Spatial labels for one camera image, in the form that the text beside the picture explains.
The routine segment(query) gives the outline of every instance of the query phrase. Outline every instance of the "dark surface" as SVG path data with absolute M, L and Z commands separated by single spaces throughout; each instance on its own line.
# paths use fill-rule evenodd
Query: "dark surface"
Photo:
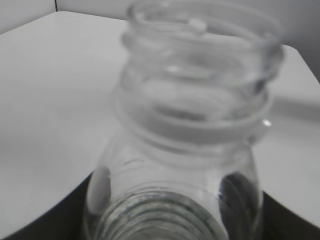
M 57 206 L 4 240 L 79 240 L 90 177 Z M 263 240 L 320 240 L 320 229 L 264 193 Z

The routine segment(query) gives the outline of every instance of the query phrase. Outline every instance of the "white table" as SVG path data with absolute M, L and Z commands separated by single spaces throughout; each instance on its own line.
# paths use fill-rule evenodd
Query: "white table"
M 0 35 L 0 239 L 94 170 L 114 130 L 108 92 L 126 59 L 125 24 L 55 12 Z M 320 106 L 317 80 L 296 50 L 284 49 L 276 95 Z M 273 122 L 255 148 L 262 188 L 320 227 L 320 124 L 285 114 Z

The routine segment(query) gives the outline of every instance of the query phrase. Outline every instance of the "bottle lip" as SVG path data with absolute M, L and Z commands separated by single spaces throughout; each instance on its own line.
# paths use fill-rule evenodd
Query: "bottle lip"
M 202 14 L 201 11 L 205 11 L 206 18 L 212 18 L 211 22 L 215 22 L 216 25 L 224 25 L 227 27 L 232 27 L 234 32 L 231 34 L 222 34 L 225 37 L 240 37 L 247 38 L 250 35 L 255 35 L 259 39 L 253 39 L 252 37 L 248 40 L 248 44 L 237 45 L 236 47 L 230 47 L 230 44 L 225 44 L 223 41 L 217 44 L 215 40 L 210 39 L 209 41 L 203 41 L 201 37 L 186 37 L 185 35 L 179 36 L 175 34 L 170 34 L 168 32 L 159 30 L 155 27 L 154 24 L 150 24 L 146 18 L 147 14 L 150 14 L 151 11 L 155 9 L 158 13 L 166 14 L 172 7 L 177 7 L 178 9 L 186 11 L 187 16 L 190 17 L 189 20 L 201 20 L 201 17 L 197 19 L 197 17 L 192 17 L 193 14 L 199 15 Z M 247 18 L 248 16 L 252 17 L 250 20 L 256 20 L 254 22 L 254 26 L 260 28 L 265 28 L 266 32 L 262 33 L 256 32 L 256 29 L 249 29 L 248 27 L 241 26 L 238 22 L 226 21 L 225 19 L 219 18 L 219 16 L 214 16 L 214 14 L 210 14 L 210 11 L 217 9 L 222 9 L 223 11 L 227 11 L 232 18 L 236 18 L 238 15 L 239 18 Z M 280 23 L 273 19 L 272 17 L 264 14 L 263 12 L 259 12 L 256 9 L 252 9 L 249 7 L 244 7 L 239 4 L 224 2 L 220 0 L 138 0 L 134 2 L 127 10 L 127 17 L 129 20 L 130 27 L 139 33 L 139 35 L 147 36 L 148 38 L 152 38 L 155 40 L 165 40 L 169 43 L 176 44 L 178 47 L 205 47 L 216 50 L 226 49 L 229 52 L 247 52 L 247 51 L 263 51 L 273 49 L 280 45 L 282 35 L 282 28 Z M 196 28 L 201 28 L 201 22 L 193 23 Z

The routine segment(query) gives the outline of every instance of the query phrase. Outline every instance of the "glass bottle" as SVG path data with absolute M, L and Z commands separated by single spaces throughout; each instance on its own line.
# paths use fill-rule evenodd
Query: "glass bottle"
M 91 177 L 82 237 L 260 239 L 250 143 L 283 58 L 278 24 L 225 2 L 140 0 L 128 26 L 121 126 Z

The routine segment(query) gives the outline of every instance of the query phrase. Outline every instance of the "bottle neck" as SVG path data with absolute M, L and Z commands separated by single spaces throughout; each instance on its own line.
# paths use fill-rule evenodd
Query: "bottle neck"
M 248 139 L 271 105 L 278 33 L 270 19 L 224 3 L 138 2 L 123 35 L 130 58 L 114 95 L 119 119 L 159 146 Z

